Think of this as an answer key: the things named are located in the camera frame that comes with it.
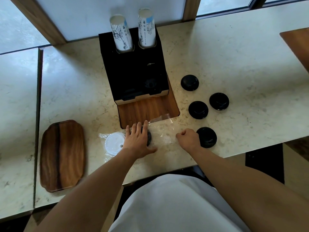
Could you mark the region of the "person's right hand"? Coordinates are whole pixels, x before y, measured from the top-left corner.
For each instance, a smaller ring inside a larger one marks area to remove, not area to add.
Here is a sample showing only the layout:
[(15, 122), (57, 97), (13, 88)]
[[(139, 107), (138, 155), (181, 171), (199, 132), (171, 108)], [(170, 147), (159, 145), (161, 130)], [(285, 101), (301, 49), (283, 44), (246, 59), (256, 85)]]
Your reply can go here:
[(184, 129), (181, 132), (186, 132), (186, 138), (184, 141), (178, 141), (182, 149), (187, 153), (196, 153), (201, 149), (199, 135), (193, 129)]

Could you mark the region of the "person's left hand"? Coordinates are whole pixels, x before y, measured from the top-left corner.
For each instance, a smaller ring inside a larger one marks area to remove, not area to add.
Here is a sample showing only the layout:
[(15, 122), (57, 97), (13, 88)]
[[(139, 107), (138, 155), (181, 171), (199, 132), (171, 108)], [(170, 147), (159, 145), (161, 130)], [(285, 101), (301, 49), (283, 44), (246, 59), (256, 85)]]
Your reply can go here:
[(134, 123), (131, 128), (132, 140), (124, 142), (121, 152), (128, 154), (134, 161), (149, 155), (147, 153), (147, 130), (148, 121), (145, 120), (142, 135), (137, 135), (137, 123)]

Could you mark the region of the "clear plastic sleeve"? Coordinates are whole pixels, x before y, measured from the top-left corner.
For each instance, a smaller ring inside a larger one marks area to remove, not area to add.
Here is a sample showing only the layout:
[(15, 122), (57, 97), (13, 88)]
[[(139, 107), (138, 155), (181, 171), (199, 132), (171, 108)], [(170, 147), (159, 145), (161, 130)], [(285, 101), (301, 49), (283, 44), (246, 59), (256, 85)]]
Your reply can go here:
[[(175, 142), (176, 138), (175, 135), (173, 135), (175, 131), (175, 124), (173, 123), (172, 119), (170, 118), (169, 114), (162, 115), (158, 118), (152, 119), (148, 122), (148, 130), (151, 132), (152, 135), (152, 141), (149, 147), (162, 147), (165, 145), (169, 145)], [(124, 133), (126, 132), (125, 129), (117, 131)], [(111, 133), (99, 133), (98, 137), (101, 141), (103, 150), (103, 161), (104, 163), (108, 162), (110, 159), (113, 158), (113, 156), (110, 156), (107, 154), (107, 151), (105, 150), (104, 144), (106, 137)]]

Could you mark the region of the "person's right forearm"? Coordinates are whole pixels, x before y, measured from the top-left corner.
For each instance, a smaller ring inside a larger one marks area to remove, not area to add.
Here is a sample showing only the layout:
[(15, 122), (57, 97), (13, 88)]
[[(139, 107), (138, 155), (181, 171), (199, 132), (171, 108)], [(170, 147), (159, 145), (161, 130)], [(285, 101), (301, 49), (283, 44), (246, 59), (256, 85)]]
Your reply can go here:
[(202, 147), (189, 154), (253, 232), (309, 232), (309, 201), (256, 169)]

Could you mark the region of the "person's left forearm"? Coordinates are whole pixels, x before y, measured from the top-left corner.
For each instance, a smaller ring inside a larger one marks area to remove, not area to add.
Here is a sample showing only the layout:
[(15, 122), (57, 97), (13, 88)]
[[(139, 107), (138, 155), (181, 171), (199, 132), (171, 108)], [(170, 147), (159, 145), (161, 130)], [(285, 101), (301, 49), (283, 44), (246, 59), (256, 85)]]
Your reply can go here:
[(67, 194), (34, 232), (100, 232), (125, 176), (146, 148), (124, 148)]

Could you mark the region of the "stack of white cup lids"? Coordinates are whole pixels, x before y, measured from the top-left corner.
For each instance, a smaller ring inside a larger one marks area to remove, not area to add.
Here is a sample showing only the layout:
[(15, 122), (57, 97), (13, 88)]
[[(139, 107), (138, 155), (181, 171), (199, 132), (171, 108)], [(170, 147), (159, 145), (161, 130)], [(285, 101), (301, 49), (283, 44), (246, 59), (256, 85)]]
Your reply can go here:
[(123, 148), (126, 135), (121, 132), (114, 132), (109, 134), (105, 140), (105, 150), (110, 156), (116, 156)]

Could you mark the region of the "wooden organizer base board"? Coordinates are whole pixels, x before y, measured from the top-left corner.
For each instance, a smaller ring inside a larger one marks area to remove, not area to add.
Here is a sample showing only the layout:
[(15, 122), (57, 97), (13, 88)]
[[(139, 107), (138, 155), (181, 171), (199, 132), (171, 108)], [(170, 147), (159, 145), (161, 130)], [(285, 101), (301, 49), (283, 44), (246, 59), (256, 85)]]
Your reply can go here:
[(122, 129), (127, 125), (131, 127), (134, 123), (150, 121), (165, 114), (169, 114), (170, 118), (180, 115), (170, 82), (168, 95), (118, 105), (118, 113)]

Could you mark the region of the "black cup organizer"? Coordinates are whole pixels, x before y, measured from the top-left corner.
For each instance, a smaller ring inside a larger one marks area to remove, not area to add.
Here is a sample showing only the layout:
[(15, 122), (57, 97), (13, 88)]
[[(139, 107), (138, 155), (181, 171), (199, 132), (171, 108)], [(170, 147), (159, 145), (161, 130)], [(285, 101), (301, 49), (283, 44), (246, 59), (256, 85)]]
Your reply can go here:
[(146, 49), (138, 45), (138, 27), (129, 30), (134, 50), (126, 53), (117, 51), (112, 32), (98, 35), (115, 103), (123, 105), (151, 97), (167, 96), (168, 75), (157, 27), (155, 26), (156, 45)]

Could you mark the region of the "person's white shirt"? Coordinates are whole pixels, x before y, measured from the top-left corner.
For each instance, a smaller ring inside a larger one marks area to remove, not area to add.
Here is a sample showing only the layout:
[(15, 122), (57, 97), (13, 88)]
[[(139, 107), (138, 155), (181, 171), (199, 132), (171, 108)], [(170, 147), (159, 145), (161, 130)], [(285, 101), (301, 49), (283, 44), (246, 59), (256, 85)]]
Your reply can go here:
[(108, 232), (250, 232), (219, 192), (204, 181), (166, 174), (137, 189)]

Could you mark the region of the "wooden serving tray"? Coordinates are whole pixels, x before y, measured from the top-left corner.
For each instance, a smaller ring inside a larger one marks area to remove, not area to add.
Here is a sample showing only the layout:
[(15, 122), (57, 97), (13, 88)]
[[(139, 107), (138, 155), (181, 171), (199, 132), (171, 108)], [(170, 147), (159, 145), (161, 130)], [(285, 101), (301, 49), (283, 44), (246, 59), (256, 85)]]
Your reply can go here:
[(86, 166), (82, 125), (74, 120), (51, 124), (43, 133), (40, 149), (40, 184), (50, 193), (74, 187)]

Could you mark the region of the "stack of printed paper cups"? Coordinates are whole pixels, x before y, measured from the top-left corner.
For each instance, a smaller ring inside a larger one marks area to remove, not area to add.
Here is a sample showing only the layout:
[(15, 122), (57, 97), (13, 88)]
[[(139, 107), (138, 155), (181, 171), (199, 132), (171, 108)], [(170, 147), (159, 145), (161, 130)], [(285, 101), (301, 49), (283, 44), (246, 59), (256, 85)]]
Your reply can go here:
[(149, 8), (141, 8), (138, 11), (138, 44), (142, 49), (156, 45), (155, 22)]
[(110, 25), (118, 53), (133, 51), (134, 44), (125, 17), (113, 15), (110, 17)]

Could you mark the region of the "wooden window post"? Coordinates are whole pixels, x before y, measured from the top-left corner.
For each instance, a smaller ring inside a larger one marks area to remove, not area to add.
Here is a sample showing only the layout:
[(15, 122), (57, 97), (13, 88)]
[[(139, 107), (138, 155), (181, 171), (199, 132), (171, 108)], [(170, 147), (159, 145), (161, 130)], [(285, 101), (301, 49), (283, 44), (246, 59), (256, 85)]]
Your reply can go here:
[(185, 1), (182, 22), (194, 21), (196, 19), (200, 2), (201, 0), (186, 0)]
[(52, 45), (67, 43), (62, 33), (51, 21), (37, 0), (10, 0), (21, 13), (34, 25), (34, 27)]

